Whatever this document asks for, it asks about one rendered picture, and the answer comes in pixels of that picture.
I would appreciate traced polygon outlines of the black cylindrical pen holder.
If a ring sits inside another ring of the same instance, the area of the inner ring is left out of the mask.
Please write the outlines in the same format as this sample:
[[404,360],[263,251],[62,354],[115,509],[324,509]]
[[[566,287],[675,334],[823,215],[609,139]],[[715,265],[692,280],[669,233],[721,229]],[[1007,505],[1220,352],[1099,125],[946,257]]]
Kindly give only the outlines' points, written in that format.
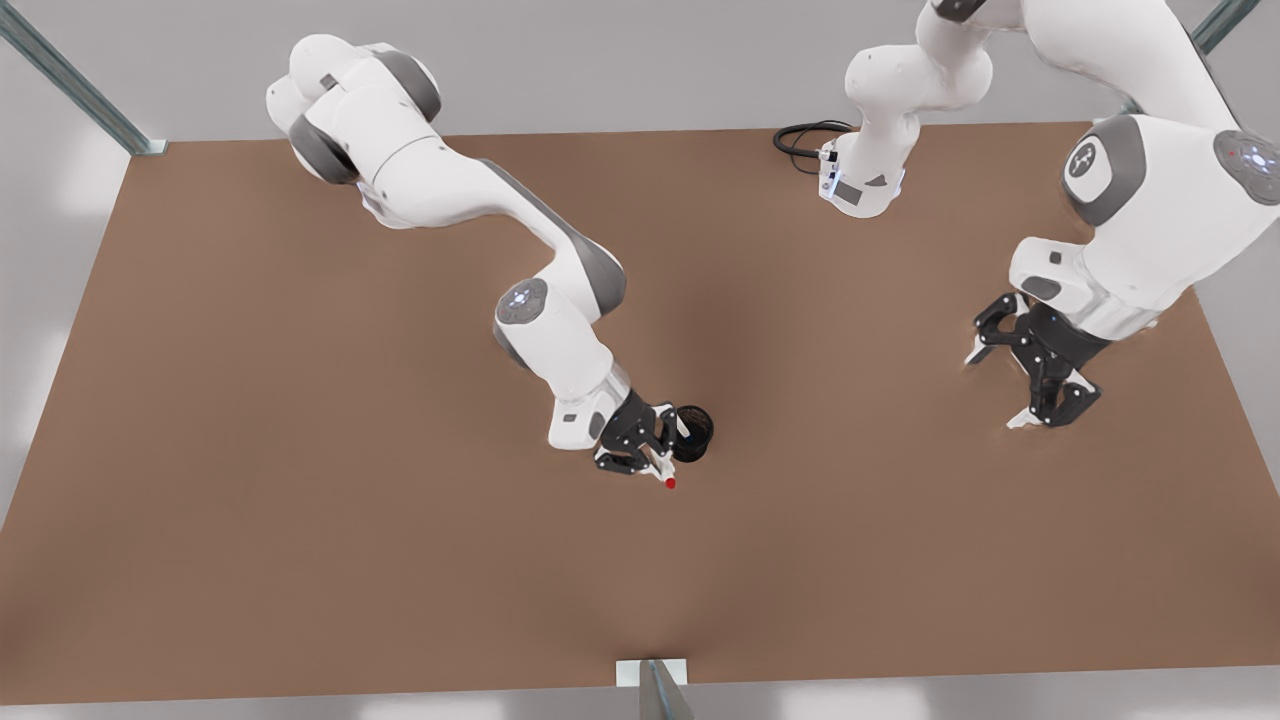
[[714,434],[710,415],[699,406],[684,405],[676,409],[676,432],[672,455],[678,462],[695,462],[701,459]]

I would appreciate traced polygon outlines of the silver frame post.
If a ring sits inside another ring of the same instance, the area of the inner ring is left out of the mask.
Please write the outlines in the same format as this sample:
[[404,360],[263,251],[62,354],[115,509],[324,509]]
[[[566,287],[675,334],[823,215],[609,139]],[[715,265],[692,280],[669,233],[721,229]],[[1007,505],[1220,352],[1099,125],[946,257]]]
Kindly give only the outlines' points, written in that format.
[[1157,73],[1156,88],[1130,97],[1117,110],[1121,115],[1149,115],[1190,126],[1229,126],[1240,129],[1244,123],[1222,91],[1208,55],[1262,3],[1262,0],[1216,0],[1194,29],[1187,31],[1193,51],[1179,54],[1170,74]]
[[151,138],[109,101],[9,0],[0,0],[0,37],[40,70],[99,128],[132,156],[161,156],[168,141]]
[[631,659],[614,664],[617,687],[636,687],[639,720],[696,720],[684,697],[686,659]]

